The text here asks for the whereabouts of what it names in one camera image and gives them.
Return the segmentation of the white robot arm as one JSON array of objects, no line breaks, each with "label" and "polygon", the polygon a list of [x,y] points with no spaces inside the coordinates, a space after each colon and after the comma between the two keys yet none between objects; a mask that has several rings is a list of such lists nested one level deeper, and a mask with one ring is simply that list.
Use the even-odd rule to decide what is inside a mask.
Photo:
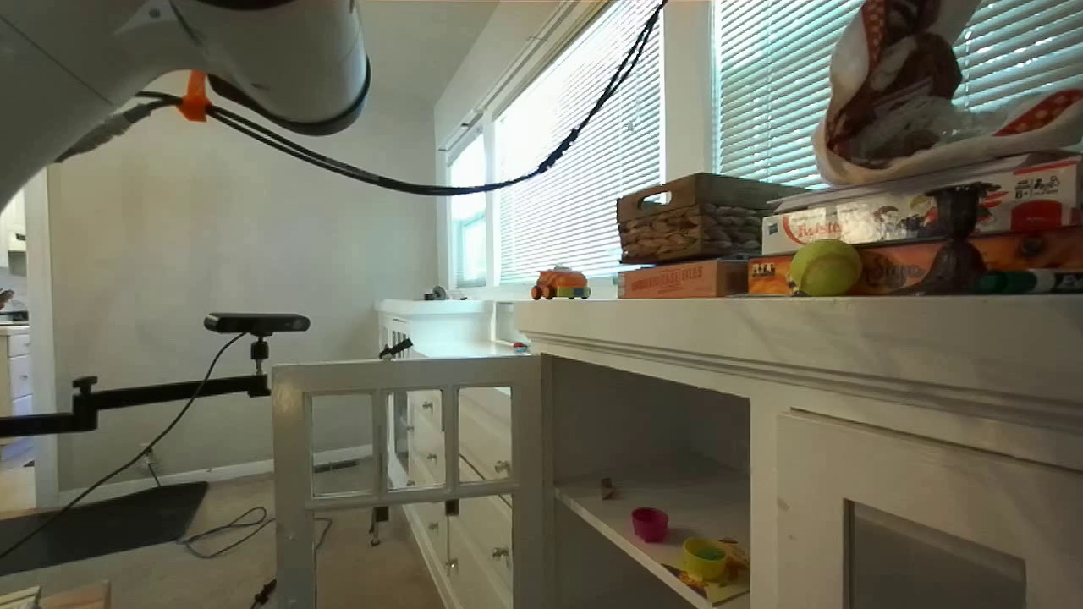
[{"label": "white robot arm", "polygon": [[371,80],[355,0],[0,0],[0,198],[171,69],[300,135]]}]

